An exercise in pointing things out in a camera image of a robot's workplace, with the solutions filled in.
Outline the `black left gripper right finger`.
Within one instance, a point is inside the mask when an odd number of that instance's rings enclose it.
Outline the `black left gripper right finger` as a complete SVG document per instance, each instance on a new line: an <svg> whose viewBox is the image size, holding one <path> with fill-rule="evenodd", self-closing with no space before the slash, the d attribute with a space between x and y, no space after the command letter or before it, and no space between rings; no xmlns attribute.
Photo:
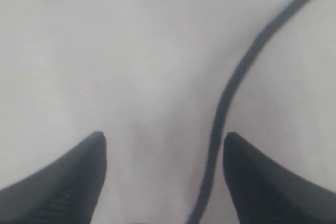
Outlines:
<svg viewBox="0 0 336 224"><path fill-rule="evenodd" d="M240 223L335 223L335 193L285 169L247 140L224 140L223 172Z"/></svg>

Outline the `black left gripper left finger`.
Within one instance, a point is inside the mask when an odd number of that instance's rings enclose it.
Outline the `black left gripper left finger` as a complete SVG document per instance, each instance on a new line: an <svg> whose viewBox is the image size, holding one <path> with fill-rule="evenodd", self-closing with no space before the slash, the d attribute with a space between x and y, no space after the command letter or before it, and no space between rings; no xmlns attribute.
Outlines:
<svg viewBox="0 0 336 224"><path fill-rule="evenodd" d="M93 132L48 166L1 189L1 223L91 223L106 172L106 138Z"/></svg>

